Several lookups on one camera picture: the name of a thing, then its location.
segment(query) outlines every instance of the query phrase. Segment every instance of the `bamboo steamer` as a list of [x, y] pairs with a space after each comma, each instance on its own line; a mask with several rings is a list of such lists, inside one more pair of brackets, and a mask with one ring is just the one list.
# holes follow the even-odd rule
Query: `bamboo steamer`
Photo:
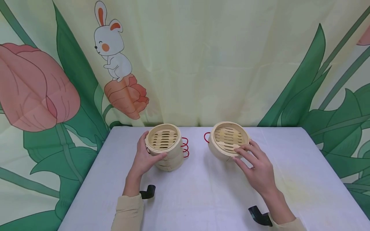
[[155, 126], [149, 131], [145, 143], [152, 156], [167, 153], [163, 160], [155, 164], [160, 170], [174, 171], [182, 165], [184, 161], [182, 138], [180, 130], [175, 125], [164, 123]]
[[219, 160], [228, 162], [232, 157], [241, 157], [234, 149], [249, 144], [249, 135], [239, 124], [224, 121], [213, 127], [208, 142], [212, 154]]

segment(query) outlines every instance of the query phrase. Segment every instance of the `beige sleeve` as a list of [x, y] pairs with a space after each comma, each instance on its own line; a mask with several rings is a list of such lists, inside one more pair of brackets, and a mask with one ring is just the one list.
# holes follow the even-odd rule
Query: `beige sleeve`
[[141, 194], [119, 197], [111, 231], [140, 231], [143, 211]]
[[306, 228], [303, 226], [301, 220], [298, 217], [292, 222], [281, 225], [276, 224], [271, 216], [270, 220], [272, 222], [272, 227], [270, 227], [271, 231], [306, 231]]

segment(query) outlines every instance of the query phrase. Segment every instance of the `black clamp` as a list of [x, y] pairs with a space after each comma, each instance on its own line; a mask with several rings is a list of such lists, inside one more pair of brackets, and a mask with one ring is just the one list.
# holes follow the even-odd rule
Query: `black clamp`
[[257, 206], [250, 207], [248, 210], [255, 222], [257, 222], [260, 225], [272, 227], [272, 222], [270, 220], [268, 213], [262, 214]]
[[155, 186], [152, 184], [148, 185], [148, 189], [146, 191], [140, 191], [142, 199], [150, 199], [154, 197], [154, 193], [155, 193]]

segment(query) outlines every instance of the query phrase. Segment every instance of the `printed fabric backdrop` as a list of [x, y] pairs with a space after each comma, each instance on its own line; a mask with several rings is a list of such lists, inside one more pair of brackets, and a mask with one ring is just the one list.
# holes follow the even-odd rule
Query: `printed fabric backdrop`
[[1, 231], [57, 230], [110, 129], [163, 122], [303, 127], [370, 218], [368, 0], [0, 12]]

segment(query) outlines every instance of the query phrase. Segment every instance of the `white table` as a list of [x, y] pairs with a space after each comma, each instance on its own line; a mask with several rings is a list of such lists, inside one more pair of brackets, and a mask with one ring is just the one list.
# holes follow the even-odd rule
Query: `white table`
[[[108, 231], [131, 167], [141, 127], [114, 127], [59, 230]], [[145, 200], [143, 231], [267, 230], [248, 208], [267, 212], [235, 163], [221, 163], [203, 140], [211, 128], [180, 128], [190, 156], [171, 173], [153, 167], [141, 182], [157, 188]], [[276, 183], [309, 231], [369, 231], [370, 221], [302, 128], [245, 128], [274, 165]]]

